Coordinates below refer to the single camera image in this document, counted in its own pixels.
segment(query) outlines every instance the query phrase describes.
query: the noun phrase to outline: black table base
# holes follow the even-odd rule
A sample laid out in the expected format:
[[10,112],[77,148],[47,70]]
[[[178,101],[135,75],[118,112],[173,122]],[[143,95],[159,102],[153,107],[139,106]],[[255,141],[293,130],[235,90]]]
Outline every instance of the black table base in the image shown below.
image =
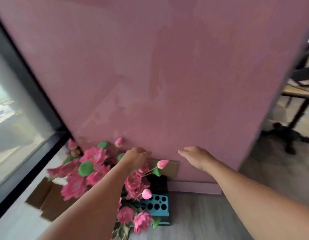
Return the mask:
[[309,97],[306,98],[299,108],[298,112],[294,116],[293,120],[290,122],[288,126],[283,126],[280,123],[274,123],[274,129],[270,131],[262,131],[261,136],[274,135],[285,142],[285,151],[286,153],[295,155],[296,149],[293,147],[294,141],[302,141],[305,143],[309,143],[309,137],[302,136],[299,132],[295,131],[293,128],[299,122],[300,118],[304,115],[305,110],[309,106]]

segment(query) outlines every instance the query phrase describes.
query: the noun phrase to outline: person's right arm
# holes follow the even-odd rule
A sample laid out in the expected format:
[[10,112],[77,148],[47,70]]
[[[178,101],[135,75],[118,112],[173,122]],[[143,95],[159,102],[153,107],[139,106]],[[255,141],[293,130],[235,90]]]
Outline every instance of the person's right arm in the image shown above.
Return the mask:
[[309,239],[309,206],[238,173],[198,146],[178,153],[210,174],[255,240]]

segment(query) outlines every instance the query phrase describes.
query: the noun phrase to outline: forearm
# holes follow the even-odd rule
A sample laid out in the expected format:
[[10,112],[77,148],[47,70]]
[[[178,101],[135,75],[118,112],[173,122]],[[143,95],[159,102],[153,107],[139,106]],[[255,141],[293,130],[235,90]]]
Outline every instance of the forearm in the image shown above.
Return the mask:
[[58,217],[39,240],[109,240],[119,198],[128,177],[125,165],[117,164],[91,190]]
[[309,206],[253,181],[219,161],[204,170],[215,178],[255,240],[309,239]]

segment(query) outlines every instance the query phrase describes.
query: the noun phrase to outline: window glass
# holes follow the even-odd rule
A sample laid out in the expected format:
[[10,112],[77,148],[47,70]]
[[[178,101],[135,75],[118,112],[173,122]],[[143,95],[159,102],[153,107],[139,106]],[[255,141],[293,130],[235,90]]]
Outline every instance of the window glass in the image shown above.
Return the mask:
[[0,54],[0,184],[53,133]]

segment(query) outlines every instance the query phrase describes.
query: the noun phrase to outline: painted wall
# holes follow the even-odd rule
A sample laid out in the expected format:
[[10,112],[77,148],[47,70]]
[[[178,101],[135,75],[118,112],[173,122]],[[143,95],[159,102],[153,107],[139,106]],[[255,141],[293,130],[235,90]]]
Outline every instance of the painted wall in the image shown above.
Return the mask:
[[84,149],[123,135],[180,160],[178,180],[213,182],[177,149],[240,165],[309,0],[0,0],[0,17]]

